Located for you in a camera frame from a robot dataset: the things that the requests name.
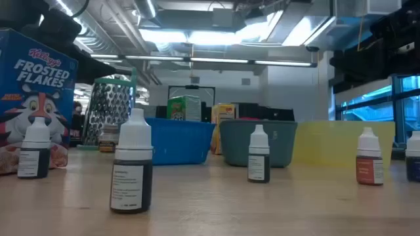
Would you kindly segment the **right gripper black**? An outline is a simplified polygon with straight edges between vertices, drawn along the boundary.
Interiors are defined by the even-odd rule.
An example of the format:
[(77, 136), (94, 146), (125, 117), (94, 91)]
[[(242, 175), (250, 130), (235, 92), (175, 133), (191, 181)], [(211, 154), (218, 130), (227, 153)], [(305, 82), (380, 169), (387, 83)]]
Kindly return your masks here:
[(354, 46), (336, 50), (329, 64), (335, 68), (335, 77), (329, 80), (334, 93), (344, 92), (352, 87), (386, 79), (390, 74), (388, 52), (383, 39), (362, 43), (363, 48)]

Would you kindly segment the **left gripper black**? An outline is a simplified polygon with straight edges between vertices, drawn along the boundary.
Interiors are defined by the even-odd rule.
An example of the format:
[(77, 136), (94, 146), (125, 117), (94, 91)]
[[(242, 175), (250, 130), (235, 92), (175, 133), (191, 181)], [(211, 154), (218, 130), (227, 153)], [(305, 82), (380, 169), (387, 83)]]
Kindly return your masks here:
[(113, 74), (120, 74), (120, 75), (132, 75), (131, 69), (126, 68), (114, 68), (100, 62), (91, 57), (91, 55), (78, 46), (73, 46), (73, 54), (72, 58), (78, 61), (78, 70), (77, 70), (77, 83), (85, 83), (85, 84), (93, 84), (95, 79), (113, 75)]

